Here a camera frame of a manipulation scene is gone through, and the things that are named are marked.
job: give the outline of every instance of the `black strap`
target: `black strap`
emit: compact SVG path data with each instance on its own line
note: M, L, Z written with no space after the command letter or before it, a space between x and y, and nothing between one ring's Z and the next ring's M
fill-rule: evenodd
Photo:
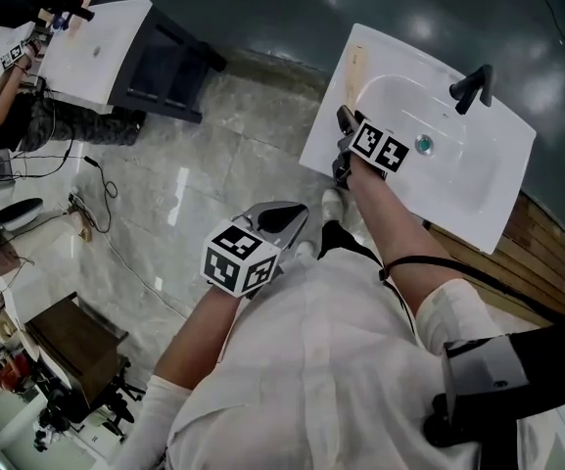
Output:
M407 256L405 258L396 259L395 261L387 264L384 269L384 273L381 273L381 278L384 277L384 280L388 279L391 270L395 266L399 266L401 264L433 264L435 266L442 266L444 268L459 271L479 280L480 282L483 282L484 284L487 284L490 287L493 287L498 291L501 291L503 294L524 302L534 313L540 315L545 320L548 320L553 324L565 323L565 314L539 303L530 296L526 296L519 291L515 291L513 288L507 286L503 282L500 282L496 278L491 277L484 271L454 259L436 258L434 256Z
M408 317L408 324L410 324L410 330L412 331L412 335L414 336L415 335L415 326L412 325L412 318L410 318L410 312L408 311L408 305L403 300L403 297L401 296L400 291L398 291L398 288L387 280L388 277L384 278L383 274L384 274L384 270L380 270L380 282L382 282L383 286L391 289L391 291L396 295L396 297L400 301L401 309L406 314L406 317Z

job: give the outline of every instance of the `forearm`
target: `forearm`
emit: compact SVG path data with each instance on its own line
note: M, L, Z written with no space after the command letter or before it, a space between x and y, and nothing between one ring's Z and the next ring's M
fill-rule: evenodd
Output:
M24 71L21 68L12 67L10 76L6 85L1 90L0 94L0 126L6 121L6 117L10 112L12 104L15 102L17 93L19 91L19 85L23 79Z
M10 78L10 73L11 73L10 70L6 70L0 76L0 94L1 91L4 89L4 87L6 86L6 83L8 83L8 78Z
M391 188L364 162L354 156L348 185L383 263L407 256L449 259L447 251L415 219ZM413 314L435 289L460 273L428 264L406 264L391 275Z
M193 390L216 366L240 299L212 287L173 338L154 374Z

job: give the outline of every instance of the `black faucet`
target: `black faucet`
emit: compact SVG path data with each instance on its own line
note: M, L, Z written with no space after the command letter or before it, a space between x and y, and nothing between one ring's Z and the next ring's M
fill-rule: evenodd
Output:
M490 106L494 96L494 84L494 67L491 65L482 65L459 82L453 83L449 87L449 95L458 101L456 111L465 115L481 88L480 101Z

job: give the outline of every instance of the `white sink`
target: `white sink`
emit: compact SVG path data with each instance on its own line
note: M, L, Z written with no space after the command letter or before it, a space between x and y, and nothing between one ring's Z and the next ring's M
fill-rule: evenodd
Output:
M459 115L448 89L464 75L395 38L354 25L300 163L332 174L342 137L336 112L346 102L347 55L355 45L367 52L356 108L409 150L387 182L411 212L492 253L536 132L496 98L490 108L476 99ZM415 149L420 136L432 141L428 155Z

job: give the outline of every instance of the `tile floor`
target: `tile floor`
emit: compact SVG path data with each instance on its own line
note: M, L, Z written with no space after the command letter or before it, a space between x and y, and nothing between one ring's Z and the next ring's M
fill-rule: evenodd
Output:
M96 233L90 244L62 238L35 257L47 274L53 301L72 291L128 331L123 353L133 364L130 381L142 384L156 360L207 290L199 276L203 240L222 218L257 202L290 200L307 204L310 219L302 239L318 241L320 199L330 186L327 176L298 163L318 110L319 89L280 87L237 74L218 75L202 99L200 125L149 116L132 147L75 143L58 173L19 181L15 200L41 197L46 210L67 206L75 187L101 226L109 220L97 168L118 187L109 199L112 224L106 238ZM68 143L51 142L37 155L62 155ZM30 173L58 165L51 159L27 161ZM15 163L24 172L24 163ZM372 247L357 210L346 225ZM144 287L127 265L157 294ZM523 321L499 310L494 317L506 330L524 329Z

